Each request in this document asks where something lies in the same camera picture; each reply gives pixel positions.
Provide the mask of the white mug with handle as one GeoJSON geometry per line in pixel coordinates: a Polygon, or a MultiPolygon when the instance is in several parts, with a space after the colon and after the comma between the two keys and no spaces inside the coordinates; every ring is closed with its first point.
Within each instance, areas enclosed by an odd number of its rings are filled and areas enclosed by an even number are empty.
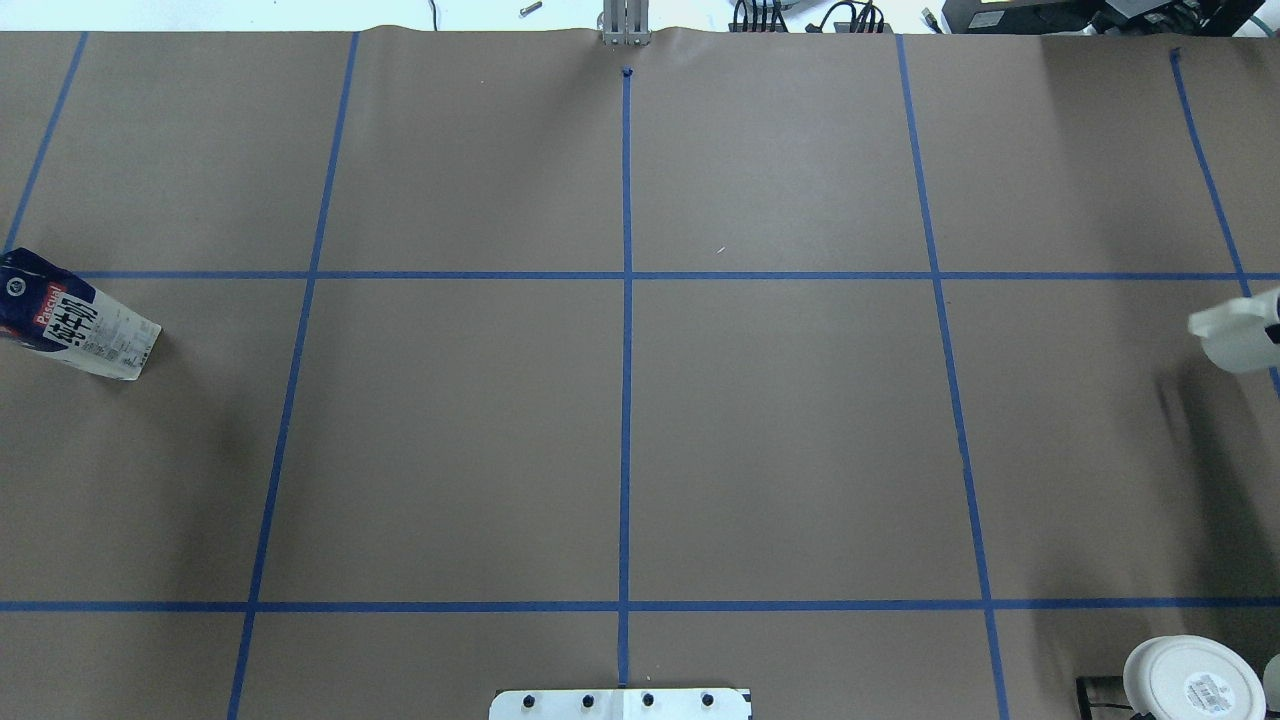
{"type": "Polygon", "coordinates": [[[1193,313],[1187,329],[1217,368],[1235,373],[1279,365],[1279,288],[1193,313]]]}

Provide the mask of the aluminium profile post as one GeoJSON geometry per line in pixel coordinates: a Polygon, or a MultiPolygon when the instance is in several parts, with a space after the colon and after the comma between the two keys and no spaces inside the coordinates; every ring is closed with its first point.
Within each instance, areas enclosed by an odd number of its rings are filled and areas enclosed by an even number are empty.
{"type": "Polygon", "coordinates": [[[599,15],[602,42],[608,47],[641,47],[652,41],[648,0],[605,0],[599,15]]]}

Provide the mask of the blue white milk carton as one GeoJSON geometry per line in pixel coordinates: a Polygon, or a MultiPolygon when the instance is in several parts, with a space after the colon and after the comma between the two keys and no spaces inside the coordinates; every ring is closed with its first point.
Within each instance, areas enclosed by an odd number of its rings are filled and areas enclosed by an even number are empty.
{"type": "Polygon", "coordinates": [[[163,328],[28,249],[1,263],[1,337],[92,375],[137,380],[163,328]]]}

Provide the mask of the white upturned cup right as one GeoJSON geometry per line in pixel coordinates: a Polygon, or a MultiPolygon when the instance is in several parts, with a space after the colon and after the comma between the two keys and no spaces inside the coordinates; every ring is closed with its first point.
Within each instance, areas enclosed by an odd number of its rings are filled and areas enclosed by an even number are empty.
{"type": "Polygon", "coordinates": [[[1123,669],[1135,714],[1152,719],[1266,719],[1257,673],[1235,651],[1201,635],[1162,635],[1137,646],[1123,669]]]}

